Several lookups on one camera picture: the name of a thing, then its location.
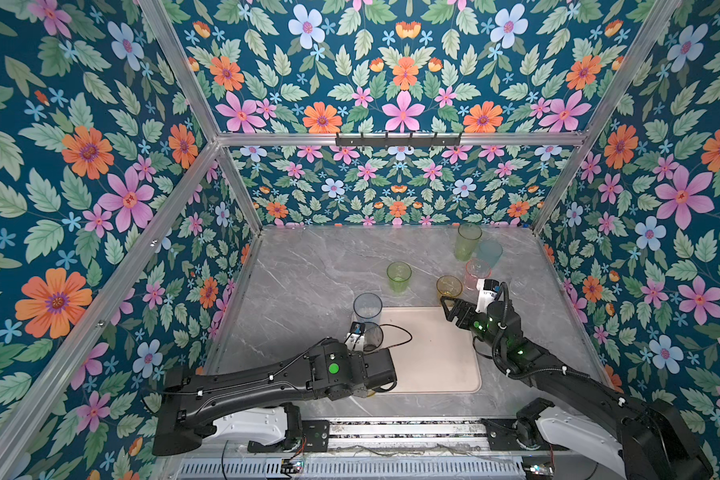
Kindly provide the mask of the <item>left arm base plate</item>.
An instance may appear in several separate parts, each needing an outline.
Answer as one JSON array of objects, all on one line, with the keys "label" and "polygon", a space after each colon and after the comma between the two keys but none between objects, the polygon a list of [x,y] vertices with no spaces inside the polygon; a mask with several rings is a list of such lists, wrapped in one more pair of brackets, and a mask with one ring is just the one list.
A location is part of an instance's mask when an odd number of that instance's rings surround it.
[{"label": "left arm base plate", "polygon": [[326,452],[330,436],[331,423],[328,420],[298,421],[285,430],[285,437],[271,445],[249,441],[249,453],[290,453]]}]

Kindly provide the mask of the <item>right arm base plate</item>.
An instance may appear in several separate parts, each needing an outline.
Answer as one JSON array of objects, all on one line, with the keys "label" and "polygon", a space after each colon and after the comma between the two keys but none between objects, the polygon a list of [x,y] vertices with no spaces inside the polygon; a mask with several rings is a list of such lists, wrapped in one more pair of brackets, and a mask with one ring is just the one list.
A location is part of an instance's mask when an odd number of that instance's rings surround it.
[{"label": "right arm base plate", "polygon": [[515,418],[482,418],[488,442],[493,450],[567,451],[566,447],[547,442],[528,420]]}]

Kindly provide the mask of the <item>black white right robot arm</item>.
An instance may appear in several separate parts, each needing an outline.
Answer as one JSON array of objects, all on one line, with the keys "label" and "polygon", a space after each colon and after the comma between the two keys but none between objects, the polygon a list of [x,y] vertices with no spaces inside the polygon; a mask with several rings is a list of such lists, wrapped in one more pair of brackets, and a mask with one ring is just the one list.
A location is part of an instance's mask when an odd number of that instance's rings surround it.
[{"label": "black white right robot arm", "polygon": [[519,443],[563,446],[624,479],[710,479],[714,469],[680,412],[647,403],[569,367],[528,339],[506,291],[485,308],[444,296],[447,321],[490,347],[507,378],[547,393],[516,415]]}]

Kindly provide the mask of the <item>beige plastic tray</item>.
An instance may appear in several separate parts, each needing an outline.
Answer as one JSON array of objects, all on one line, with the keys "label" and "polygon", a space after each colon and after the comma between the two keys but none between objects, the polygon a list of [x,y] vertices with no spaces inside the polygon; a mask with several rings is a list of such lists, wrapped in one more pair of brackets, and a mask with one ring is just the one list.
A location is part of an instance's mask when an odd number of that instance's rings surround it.
[{"label": "beige plastic tray", "polygon": [[397,394],[475,393],[482,385],[472,335],[446,321],[439,307],[382,310],[381,347],[392,355]]}]

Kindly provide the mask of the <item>grey tall glass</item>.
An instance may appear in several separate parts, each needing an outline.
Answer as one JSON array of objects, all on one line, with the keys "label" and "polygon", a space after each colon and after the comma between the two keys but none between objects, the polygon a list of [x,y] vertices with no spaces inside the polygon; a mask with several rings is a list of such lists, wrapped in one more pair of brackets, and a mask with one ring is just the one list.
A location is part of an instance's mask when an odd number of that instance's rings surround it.
[{"label": "grey tall glass", "polygon": [[373,322],[364,322],[364,333],[363,333],[363,352],[370,353],[380,348],[384,342],[384,333],[382,328]]}]

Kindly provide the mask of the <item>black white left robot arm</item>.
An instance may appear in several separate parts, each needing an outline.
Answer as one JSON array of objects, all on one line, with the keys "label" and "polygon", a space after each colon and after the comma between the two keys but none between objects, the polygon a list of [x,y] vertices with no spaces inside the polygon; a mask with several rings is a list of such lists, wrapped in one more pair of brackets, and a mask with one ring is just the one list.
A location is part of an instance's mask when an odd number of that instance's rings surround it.
[{"label": "black white left robot arm", "polygon": [[162,385],[153,454],[173,456],[199,448],[218,430],[214,422],[229,414],[325,398],[336,401],[396,381],[387,348],[356,352],[334,338],[277,363],[234,373],[199,375],[174,368]]}]

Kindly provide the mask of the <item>blue tall glass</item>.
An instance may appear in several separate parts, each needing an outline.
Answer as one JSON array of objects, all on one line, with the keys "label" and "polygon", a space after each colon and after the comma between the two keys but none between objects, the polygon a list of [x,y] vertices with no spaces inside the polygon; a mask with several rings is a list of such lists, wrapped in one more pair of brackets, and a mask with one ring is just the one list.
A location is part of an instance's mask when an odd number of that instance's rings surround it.
[{"label": "blue tall glass", "polygon": [[383,310],[383,302],[377,294],[365,292],[354,299],[352,308],[357,322],[377,324]]}]

